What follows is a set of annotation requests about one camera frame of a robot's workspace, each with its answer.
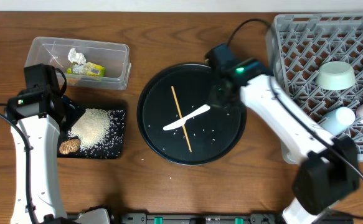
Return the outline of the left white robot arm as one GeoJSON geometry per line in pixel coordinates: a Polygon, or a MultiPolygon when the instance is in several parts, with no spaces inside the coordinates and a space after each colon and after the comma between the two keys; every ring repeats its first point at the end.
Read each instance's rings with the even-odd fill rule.
{"type": "Polygon", "coordinates": [[[57,144],[66,119],[57,71],[38,64],[24,69],[26,89],[8,100],[6,117],[16,147],[16,201],[11,223],[66,217],[59,190],[57,144]]]}

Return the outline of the yellow snack wrapper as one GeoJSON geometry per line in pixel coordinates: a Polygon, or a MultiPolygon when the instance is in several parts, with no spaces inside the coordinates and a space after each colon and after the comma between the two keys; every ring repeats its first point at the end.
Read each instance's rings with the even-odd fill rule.
{"type": "Polygon", "coordinates": [[[75,75],[87,75],[92,77],[103,77],[106,72],[106,68],[97,65],[95,63],[87,62],[83,65],[78,65],[76,63],[71,64],[67,69],[67,73],[75,75]]]}

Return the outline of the blue plastic cup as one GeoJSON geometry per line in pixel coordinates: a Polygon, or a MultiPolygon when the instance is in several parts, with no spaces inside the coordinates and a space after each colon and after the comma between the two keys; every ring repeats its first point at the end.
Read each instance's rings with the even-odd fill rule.
{"type": "Polygon", "coordinates": [[[320,126],[334,136],[341,134],[355,121],[356,115],[348,107],[340,107],[323,116],[320,126]]]}

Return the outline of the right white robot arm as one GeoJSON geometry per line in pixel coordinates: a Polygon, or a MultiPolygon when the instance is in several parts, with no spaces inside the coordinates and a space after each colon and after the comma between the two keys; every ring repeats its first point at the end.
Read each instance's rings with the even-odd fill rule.
{"type": "Polygon", "coordinates": [[[205,55],[217,78],[208,104],[253,110],[289,149],[299,166],[295,195],[283,210],[285,223],[318,223],[331,206],[359,188],[356,145],[316,124],[286,95],[273,73],[259,60],[239,60],[225,44],[205,55]]]}

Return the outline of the mint green bowl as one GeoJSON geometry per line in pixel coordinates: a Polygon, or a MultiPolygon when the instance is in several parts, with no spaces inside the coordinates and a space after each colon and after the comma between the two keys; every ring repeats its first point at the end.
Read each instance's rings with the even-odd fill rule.
{"type": "Polygon", "coordinates": [[[325,63],[320,66],[316,84],[322,89],[339,91],[352,87],[356,83],[353,67],[340,61],[325,63]]]}

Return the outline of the white plastic knife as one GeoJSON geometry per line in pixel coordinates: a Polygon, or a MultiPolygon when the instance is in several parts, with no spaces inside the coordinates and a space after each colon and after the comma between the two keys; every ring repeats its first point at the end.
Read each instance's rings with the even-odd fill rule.
{"type": "Polygon", "coordinates": [[[199,107],[198,109],[194,110],[193,112],[191,112],[190,114],[188,114],[187,116],[167,125],[167,126],[164,126],[163,127],[163,130],[164,131],[169,131],[169,130],[172,130],[172,129],[177,129],[183,125],[185,125],[186,121],[188,119],[191,119],[195,116],[198,116],[200,114],[203,114],[205,112],[207,112],[208,110],[210,110],[210,106],[207,105],[207,104],[204,104],[202,105],[201,107],[199,107]]]}

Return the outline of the white tissue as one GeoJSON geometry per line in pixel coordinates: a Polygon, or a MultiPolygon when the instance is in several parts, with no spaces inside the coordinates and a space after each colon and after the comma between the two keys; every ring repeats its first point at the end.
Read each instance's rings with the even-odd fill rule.
{"type": "Polygon", "coordinates": [[[71,63],[77,65],[84,65],[87,62],[84,54],[77,52],[75,48],[70,49],[67,58],[71,63]]]}

